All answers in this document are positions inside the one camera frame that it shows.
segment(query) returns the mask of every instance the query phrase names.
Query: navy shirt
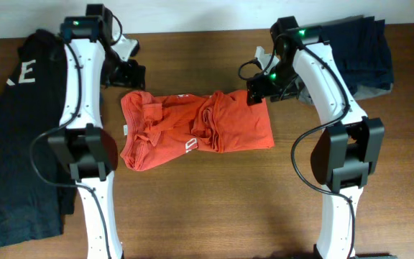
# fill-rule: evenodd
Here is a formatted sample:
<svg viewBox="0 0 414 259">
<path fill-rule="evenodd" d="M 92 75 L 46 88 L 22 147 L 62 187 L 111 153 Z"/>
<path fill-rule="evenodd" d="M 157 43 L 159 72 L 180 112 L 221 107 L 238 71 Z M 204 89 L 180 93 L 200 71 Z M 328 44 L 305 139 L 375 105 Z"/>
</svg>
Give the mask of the navy shirt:
<svg viewBox="0 0 414 259">
<path fill-rule="evenodd" d="M 61 214 L 72 214 L 74 189 L 48 186 L 29 161 L 29 144 L 58 126 L 65 103 L 63 44 L 38 30 L 18 49 L 20 63 L 0 96 L 0 247 L 62 234 Z M 45 141 L 35 148 L 42 175 L 71 182 Z"/>
</svg>

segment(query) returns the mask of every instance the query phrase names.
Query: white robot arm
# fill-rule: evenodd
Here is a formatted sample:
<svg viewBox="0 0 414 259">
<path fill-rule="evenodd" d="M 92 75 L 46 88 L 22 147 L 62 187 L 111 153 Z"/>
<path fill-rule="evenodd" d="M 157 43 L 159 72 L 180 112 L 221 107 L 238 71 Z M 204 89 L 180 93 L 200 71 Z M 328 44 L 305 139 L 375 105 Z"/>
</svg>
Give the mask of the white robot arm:
<svg viewBox="0 0 414 259">
<path fill-rule="evenodd" d="M 118 40 L 113 42 L 113 18 L 116 17 L 103 4 L 89 4 L 84 17 L 67 17 L 61 25 L 68 77 L 60 125 L 66 126 L 47 139 L 80 187 L 88 259 L 124 258 L 113 205 L 117 147 L 114 139 L 103 131 L 101 85 L 144 89 L 144 67 L 130 60 L 139 44 L 126 39 L 122 28 Z"/>
<path fill-rule="evenodd" d="M 384 127 L 379 119 L 369 119 L 349 93 L 320 27 L 299 28 L 294 17 L 286 17 L 272 26 L 271 35 L 275 43 L 273 54 L 265 54 L 262 47 L 257 47 L 255 60 L 248 62 L 257 64 L 262 72 L 243 78 L 239 69 L 239 76 L 247 81 L 247 102 L 253 105 L 266 96 L 271 96 L 271 101 L 297 96 L 300 89 L 293 83 L 296 77 L 301 78 L 321 124 L 327 126 L 318 128 L 324 133 L 311 154 L 311 168 L 320 188 L 301 176 L 292 154 L 300 178 L 311 188 L 330 194 L 323 195 L 322 228 L 314 256 L 354 258 L 351 245 L 357 204 L 368 175 L 374 172 Z M 293 152 L 305 136 L 295 141 Z M 356 140 L 354 144 L 348 144 L 350 137 Z"/>
</svg>

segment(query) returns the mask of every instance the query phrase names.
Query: black cable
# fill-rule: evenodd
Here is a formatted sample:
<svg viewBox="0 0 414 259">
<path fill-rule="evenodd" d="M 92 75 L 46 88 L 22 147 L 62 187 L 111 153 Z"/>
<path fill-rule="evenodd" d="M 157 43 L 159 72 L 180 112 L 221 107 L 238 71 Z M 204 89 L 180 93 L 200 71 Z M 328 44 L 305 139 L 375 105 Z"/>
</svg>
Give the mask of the black cable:
<svg viewBox="0 0 414 259">
<path fill-rule="evenodd" d="M 292 79 L 292 81 L 288 83 L 287 87 L 285 87 L 284 91 L 282 91 L 282 93 L 280 94 L 279 101 L 282 101 L 282 98 L 284 98 L 284 95 L 287 93 L 287 90 L 295 83 L 297 78 L 297 76 L 294 77 L 294 79 Z"/>
<path fill-rule="evenodd" d="M 350 110 L 351 106 L 349 105 L 349 98 L 347 96 L 347 93 L 346 93 L 343 85 L 341 84 L 340 80 L 338 79 L 338 77 L 336 76 L 334 71 L 330 68 L 330 66 L 327 63 L 325 63 L 320 57 L 318 57 L 314 52 L 309 50 L 305 45 L 300 45 L 300 47 L 303 48 L 307 53 L 309 53 L 309 55 L 311 55 L 313 58 L 315 58 L 324 68 L 326 68 L 327 71 L 330 73 L 330 75 L 333 77 L 333 79 L 335 80 L 336 84 L 338 85 L 338 87 L 340 89 L 341 95 L 343 96 L 344 108 L 343 108 L 343 113 L 341 114 L 340 117 L 332 120 L 331 122 L 327 122 L 325 124 L 322 124 L 321 126 L 310 129 L 307 132 L 304 132 L 301 136 L 299 136 L 292 145 L 292 150 L 290 151 L 290 157 L 291 157 L 291 160 L 292 160 L 293 169 L 295 169 L 295 172 L 297 173 L 298 177 L 301 179 L 301 181 L 303 183 L 305 183 L 311 189 L 313 189 L 315 191 L 318 191 L 322 194 L 341 197 L 341 198 L 343 198 L 344 200 L 347 201 L 347 203 L 349 205 L 349 210 L 351 212 L 351 224 L 352 224 L 351 246 L 349 248 L 349 253 L 348 253 L 348 257 L 347 257 L 349 259 L 350 256 L 351 256 L 352 250 L 354 249 L 354 241 L 355 241 L 355 236 L 356 236 L 356 215 L 355 215 L 355 211 L 354 211 L 354 206 L 352 205 L 352 200 L 349 197 L 347 197 L 343 194 L 337 194 L 337 193 L 334 193 L 334 192 L 331 192 L 331 191 L 323 190 L 322 188 L 314 186 L 312 183 L 310 183 L 308 180 L 306 180 L 304 178 L 304 176 L 301 174 L 300 170 L 298 169 L 298 166 L 296 165 L 295 150 L 296 150 L 296 147 L 297 147 L 298 143 L 300 143 L 300 141 L 303 140 L 305 137 L 313 134 L 314 132 L 325 129 L 326 127 L 334 125 L 337 122 L 340 122 L 349 113 L 349 110 Z"/>
<path fill-rule="evenodd" d="M 98 213 L 100 214 L 101 223 L 103 225 L 103 231 L 104 231 L 104 234 L 105 234 L 106 253 L 108 254 L 108 258 L 111 259 L 111 253 L 109 251 L 108 232 L 107 232 L 107 229 L 106 229 L 105 216 L 104 216 L 103 211 L 101 210 L 100 202 L 97 199 L 97 195 L 95 194 L 95 189 L 92 189 L 92 188 L 87 187 L 87 186 L 79 185 L 79 184 L 53 183 L 53 182 L 47 180 L 46 178 L 44 178 L 44 176 L 41 175 L 39 169 L 36 166 L 35 159 L 34 159 L 34 156 L 33 156 L 33 150 L 35 148 L 36 142 L 38 142 L 42 138 L 45 138 L 45 137 L 47 137 L 51 134 L 54 134 L 54 133 L 58 132 L 61 129 L 64 129 L 71 122 L 73 122 L 75 120 L 75 118 L 79 115 L 79 110 L 80 110 L 80 107 L 81 107 L 81 99 L 82 99 L 82 79 L 81 79 L 81 70 L 80 70 L 81 67 L 79 66 L 78 57 L 76 57 L 76 54 L 74 53 L 74 51 L 71 48 L 70 44 L 69 43 L 65 43 L 65 44 L 68 47 L 69 51 L 71 52 L 71 55 L 73 56 L 73 58 L 75 60 L 75 68 L 78 71 L 78 101 L 76 103 L 75 112 L 73 114 L 71 114 L 71 118 L 67 122 L 65 122 L 64 124 L 62 124 L 58 127 L 54 127 L 52 129 L 49 129 L 48 131 L 41 133 L 40 135 L 38 135 L 36 138 L 33 139 L 33 141 L 29 145 L 29 161 L 30 161 L 30 163 L 33 167 L 34 172 L 46 184 L 54 186 L 54 187 L 60 187 L 60 188 L 83 188 L 83 189 L 87 190 L 89 193 L 91 193 L 91 195 L 92 195 L 92 197 L 93 197 L 93 199 L 94 199 L 94 201 L 97 205 Z"/>
<path fill-rule="evenodd" d="M 113 41 L 111 43 L 111 46 L 115 45 L 121 39 L 121 37 L 122 37 L 122 24 L 121 24 L 121 21 L 119 21 L 118 17 L 116 17 L 114 14 L 113 14 L 113 18 L 116 19 L 116 22 L 118 22 L 120 33 L 119 33 L 118 39 L 115 40 L 115 41 Z"/>
<path fill-rule="evenodd" d="M 274 40 L 274 46 L 272 47 L 271 59 L 270 59 L 270 61 L 268 62 L 268 64 L 266 65 L 266 67 L 264 67 L 264 68 L 263 68 L 263 70 L 262 70 L 261 72 L 259 72 L 257 75 L 252 76 L 251 78 L 245 78 L 245 77 L 243 77 L 243 76 L 241 75 L 242 68 L 243 68 L 244 66 L 248 65 L 248 64 L 255 64 L 255 63 L 257 63 L 257 62 L 258 62 L 256 58 L 255 58 L 255 59 L 253 59 L 253 60 L 249 60 L 249 61 L 247 61 L 247 62 L 245 62 L 244 64 L 242 64 L 242 65 L 240 65 L 240 66 L 239 66 L 239 70 L 237 71 L 237 75 L 240 77 L 240 79 L 245 80 L 245 81 L 253 81 L 253 80 L 258 79 L 259 77 L 261 77 L 261 76 L 263 76 L 263 75 L 265 74 L 266 70 L 267 70 L 267 69 L 271 66 L 271 64 L 272 64 L 272 60 L 273 60 L 273 59 L 274 59 L 274 57 L 275 57 L 276 47 L 277 47 L 277 40 L 278 40 L 279 38 L 281 38 L 281 37 L 287 37 L 287 38 L 292 39 L 292 37 L 291 37 L 291 36 L 289 36 L 289 35 L 287 35 L 287 34 L 285 34 L 285 33 L 279 34 L 279 35 L 275 38 L 275 40 Z"/>
</svg>

